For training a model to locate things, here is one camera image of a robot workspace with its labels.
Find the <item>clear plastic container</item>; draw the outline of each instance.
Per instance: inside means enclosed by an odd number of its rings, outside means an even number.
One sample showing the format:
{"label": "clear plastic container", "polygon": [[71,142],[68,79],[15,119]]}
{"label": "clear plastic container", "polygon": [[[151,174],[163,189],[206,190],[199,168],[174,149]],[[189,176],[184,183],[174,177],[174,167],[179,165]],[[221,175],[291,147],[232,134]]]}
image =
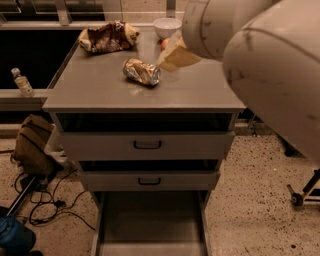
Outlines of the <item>clear plastic container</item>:
{"label": "clear plastic container", "polygon": [[34,90],[31,87],[28,78],[21,74],[20,69],[13,68],[11,70],[11,73],[13,75],[13,80],[16,83],[16,85],[19,87],[22,95],[26,98],[31,98],[34,96]]}

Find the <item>terrazzo floor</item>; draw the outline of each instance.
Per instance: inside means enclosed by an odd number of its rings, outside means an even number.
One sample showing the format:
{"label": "terrazzo floor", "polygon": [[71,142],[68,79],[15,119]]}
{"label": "terrazzo floor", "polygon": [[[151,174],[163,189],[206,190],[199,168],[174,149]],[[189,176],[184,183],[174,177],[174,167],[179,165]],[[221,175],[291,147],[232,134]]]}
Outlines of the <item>terrazzo floor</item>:
{"label": "terrazzo floor", "polygon": [[[316,166],[300,154],[286,157],[281,141],[272,131],[257,130],[257,137],[246,131],[237,130],[206,207],[212,255],[319,255],[320,204],[305,203],[297,209],[292,206],[286,187],[291,184],[300,193]],[[0,139],[0,151],[14,145],[14,139]],[[10,162],[9,154],[1,154],[0,163],[0,205],[8,207],[17,196],[13,184],[19,170]],[[59,172],[48,190],[52,192],[67,173]],[[82,191],[74,173],[61,182],[56,198],[71,205]],[[24,221],[33,206],[27,198],[17,219]],[[50,211],[49,207],[41,214]],[[72,212],[95,226],[97,208],[88,192],[79,197]],[[34,249],[45,256],[90,255],[94,231],[75,216],[61,215],[43,227],[33,227],[28,222],[26,226],[36,233]]]}

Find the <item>wheel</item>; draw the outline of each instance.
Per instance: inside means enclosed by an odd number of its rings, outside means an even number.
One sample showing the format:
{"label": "wheel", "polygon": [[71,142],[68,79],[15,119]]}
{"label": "wheel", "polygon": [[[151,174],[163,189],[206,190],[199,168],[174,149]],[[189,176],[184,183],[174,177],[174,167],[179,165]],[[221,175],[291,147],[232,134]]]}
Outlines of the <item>wheel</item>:
{"label": "wheel", "polygon": [[298,193],[293,193],[291,196],[291,203],[294,206],[302,206],[303,205],[303,197]]}

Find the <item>drawer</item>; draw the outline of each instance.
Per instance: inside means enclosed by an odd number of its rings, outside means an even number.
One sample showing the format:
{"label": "drawer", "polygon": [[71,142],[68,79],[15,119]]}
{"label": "drawer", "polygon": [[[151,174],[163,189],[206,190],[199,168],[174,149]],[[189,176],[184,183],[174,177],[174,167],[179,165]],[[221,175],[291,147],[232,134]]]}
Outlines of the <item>drawer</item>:
{"label": "drawer", "polygon": [[217,160],[80,162],[79,178],[89,191],[212,190]]}
{"label": "drawer", "polygon": [[73,160],[223,159],[234,132],[61,133]]}
{"label": "drawer", "polygon": [[211,255],[196,191],[102,195],[91,256]]}

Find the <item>open drawer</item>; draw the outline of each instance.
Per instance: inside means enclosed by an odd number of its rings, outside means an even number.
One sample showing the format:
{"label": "open drawer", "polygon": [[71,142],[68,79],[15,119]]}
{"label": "open drawer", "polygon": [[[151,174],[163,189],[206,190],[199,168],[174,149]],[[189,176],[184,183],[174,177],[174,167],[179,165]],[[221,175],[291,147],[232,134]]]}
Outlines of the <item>open drawer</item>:
{"label": "open drawer", "polygon": [[101,197],[91,256],[208,256],[198,192],[108,192]]}

